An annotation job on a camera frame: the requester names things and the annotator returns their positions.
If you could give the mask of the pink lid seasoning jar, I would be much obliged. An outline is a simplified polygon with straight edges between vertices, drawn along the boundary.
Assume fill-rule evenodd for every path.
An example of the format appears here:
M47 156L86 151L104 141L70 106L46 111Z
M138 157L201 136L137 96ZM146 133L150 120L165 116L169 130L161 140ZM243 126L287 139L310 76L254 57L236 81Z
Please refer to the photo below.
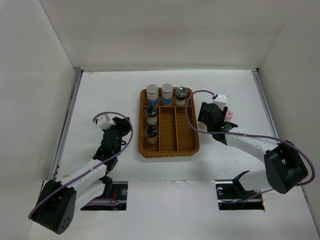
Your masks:
M226 113L225 113L225 118L224 118L224 121L225 122L231 122L231 120L232 120L232 118L233 118L233 112L230 110L230 109L228 109L227 111L226 111Z

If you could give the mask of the black cap spice jar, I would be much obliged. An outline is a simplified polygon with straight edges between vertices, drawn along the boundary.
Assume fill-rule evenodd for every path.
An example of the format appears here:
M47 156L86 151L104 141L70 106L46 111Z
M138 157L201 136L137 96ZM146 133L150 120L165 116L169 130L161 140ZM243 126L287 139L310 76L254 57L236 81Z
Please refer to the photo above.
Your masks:
M156 125L148 125L145 129L145 138L148 144L154 145L159 140L159 130Z

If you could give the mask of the blue label jar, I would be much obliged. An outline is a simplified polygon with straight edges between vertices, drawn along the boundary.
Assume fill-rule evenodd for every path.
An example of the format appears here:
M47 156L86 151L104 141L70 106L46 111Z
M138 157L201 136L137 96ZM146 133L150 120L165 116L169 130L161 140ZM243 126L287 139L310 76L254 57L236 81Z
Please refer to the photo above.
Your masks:
M159 89L155 84L150 84L146 88L147 102L149 105L157 106L159 103Z
M165 83L161 87L161 98L164 106L171 106L173 102L173 86Z

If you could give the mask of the yellow lid seasoning jar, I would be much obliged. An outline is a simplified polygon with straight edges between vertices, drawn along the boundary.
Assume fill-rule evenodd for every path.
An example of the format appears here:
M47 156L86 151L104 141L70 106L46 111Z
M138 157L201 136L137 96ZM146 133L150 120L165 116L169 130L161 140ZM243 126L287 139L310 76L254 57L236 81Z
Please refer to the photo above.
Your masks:
M207 128L207 125L203 122L198 122L198 126L201 128L201 129L206 129Z

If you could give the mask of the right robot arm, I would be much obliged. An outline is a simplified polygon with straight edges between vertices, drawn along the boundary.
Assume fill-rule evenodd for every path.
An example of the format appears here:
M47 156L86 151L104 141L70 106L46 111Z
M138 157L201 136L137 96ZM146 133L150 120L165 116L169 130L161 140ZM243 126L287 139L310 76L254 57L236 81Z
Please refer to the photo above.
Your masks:
M298 151L289 141L263 137L248 137L237 124L226 121L227 107L221 109L215 103L201 104L198 122L203 123L212 137L229 147L237 148L264 164L263 171L248 171L236 176L232 181L232 192L238 198L245 197L250 190L271 188L286 194L308 175L308 170Z

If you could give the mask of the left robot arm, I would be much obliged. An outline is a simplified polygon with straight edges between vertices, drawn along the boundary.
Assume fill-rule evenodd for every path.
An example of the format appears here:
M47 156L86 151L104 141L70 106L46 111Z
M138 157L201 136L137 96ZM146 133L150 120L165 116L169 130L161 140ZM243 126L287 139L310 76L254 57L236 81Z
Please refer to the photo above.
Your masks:
M49 180L29 213L29 220L60 235L71 225L78 209L89 205L96 197L105 200L112 195L108 173L130 144L123 138L133 135L130 118L117 112L114 116L109 119L109 112L102 112L93 118L92 121L103 131L95 155L74 174L62 180Z

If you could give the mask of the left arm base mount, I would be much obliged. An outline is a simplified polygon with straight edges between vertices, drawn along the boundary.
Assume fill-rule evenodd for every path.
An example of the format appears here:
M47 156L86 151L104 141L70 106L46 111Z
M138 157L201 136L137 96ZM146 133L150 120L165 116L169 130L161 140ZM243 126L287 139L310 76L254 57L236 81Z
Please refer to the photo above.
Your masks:
M113 181L109 176L98 182L104 184L103 192L91 203L87 203L81 211L126 211L129 183L127 181Z

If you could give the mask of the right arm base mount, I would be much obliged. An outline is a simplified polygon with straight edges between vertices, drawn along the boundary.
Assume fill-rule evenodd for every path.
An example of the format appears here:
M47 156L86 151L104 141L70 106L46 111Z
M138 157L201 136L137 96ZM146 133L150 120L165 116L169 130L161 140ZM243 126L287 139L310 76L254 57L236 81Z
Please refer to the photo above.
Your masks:
M249 171L244 171L229 180L215 182L218 208L220 211L265 210L262 196L254 196L257 190L245 190L240 179Z

